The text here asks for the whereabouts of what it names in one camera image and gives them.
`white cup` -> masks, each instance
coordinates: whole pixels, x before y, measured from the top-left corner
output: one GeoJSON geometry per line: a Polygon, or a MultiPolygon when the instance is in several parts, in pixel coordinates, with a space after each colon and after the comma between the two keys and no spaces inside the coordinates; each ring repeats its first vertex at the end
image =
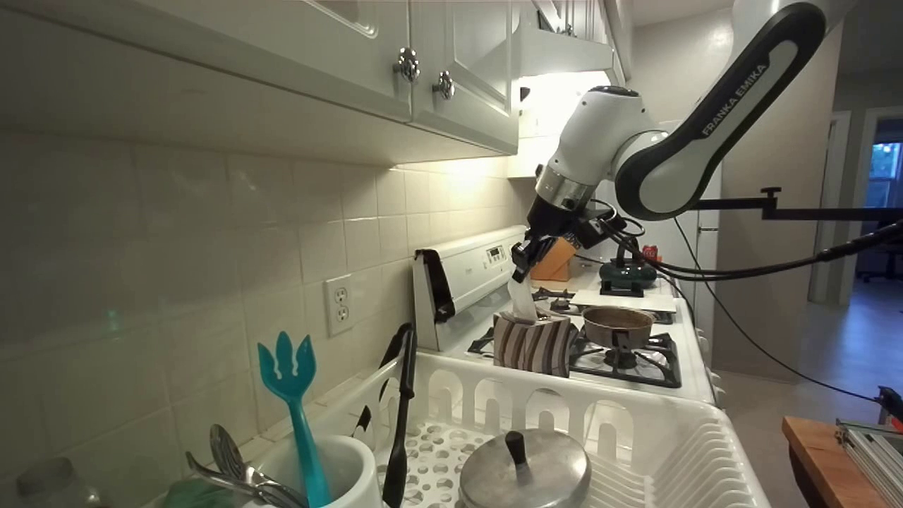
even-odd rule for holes
{"type": "MultiPolygon", "coordinates": [[[[328,508],[378,508],[383,504],[376,480],[372,450],[352,436],[331,433],[317,440],[320,460],[331,481],[328,508]]],[[[279,442],[272,454],[259,460],[259,470],[296,491],[302,488],[302,470],[293,450],[293,440],[279,442]]]]}

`white dish rack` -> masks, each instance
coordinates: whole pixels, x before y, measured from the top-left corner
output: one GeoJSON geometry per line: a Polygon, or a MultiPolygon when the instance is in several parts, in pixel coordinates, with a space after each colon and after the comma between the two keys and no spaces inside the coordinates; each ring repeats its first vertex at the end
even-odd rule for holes
{"type": "MultiPolygon", "coordinates": [[[[393,373],[390,364],[345,392],[313,425],[362,436],[383,464],[398,406],[393,373]],[[372,412],[368,432],[355,428],[365,406],[372,412]]],[[[431,353],[417,356],[405,504],[457,504],[462,460],[509,428],[560,428],[581,440],[592,474],[588,508],[769,504],[729,416],[714,406],[431,353]]]]}

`pot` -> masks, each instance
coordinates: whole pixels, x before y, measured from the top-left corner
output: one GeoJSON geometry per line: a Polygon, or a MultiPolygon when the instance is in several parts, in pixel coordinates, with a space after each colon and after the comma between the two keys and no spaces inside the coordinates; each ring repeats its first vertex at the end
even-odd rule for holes
{"type": "Polygon", "coordinates": [[[460,467],[460,502],[469,508],[575,508],[588,488],[589,456],[561,432],[499,433],[460,467]]]}

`white tile wall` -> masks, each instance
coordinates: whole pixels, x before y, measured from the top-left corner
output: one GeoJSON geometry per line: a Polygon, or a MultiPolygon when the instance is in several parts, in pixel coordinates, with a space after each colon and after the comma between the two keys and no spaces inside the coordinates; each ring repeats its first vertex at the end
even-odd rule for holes
{"type": "Polygon", "coordinates": [[[523,222],[502,167],[337,167],[0,131],[0,504],[48,454],[138,504],[285,412],[256,341],[311,332],[311,395],[372,370],[413,316],[409,255],[523,222]],[[321,281],[352,274],[355,329],[328,337],[321,281]]]}

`cabinet door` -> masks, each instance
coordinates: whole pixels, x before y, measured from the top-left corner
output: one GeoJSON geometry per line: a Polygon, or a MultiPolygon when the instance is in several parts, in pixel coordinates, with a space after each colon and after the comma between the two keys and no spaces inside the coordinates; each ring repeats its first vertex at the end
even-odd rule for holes
{"type": "Polygon", "coordinates": [[[0,0],[69,24],[390,117],[413,116],[396,79],[409,0],[0,0]]]}
{"type": "Polygon", "coordinates": [[[422,58],[414,117],[516,151],[512,31],[509,0],[413,0],[413,47],[422,58]]]}

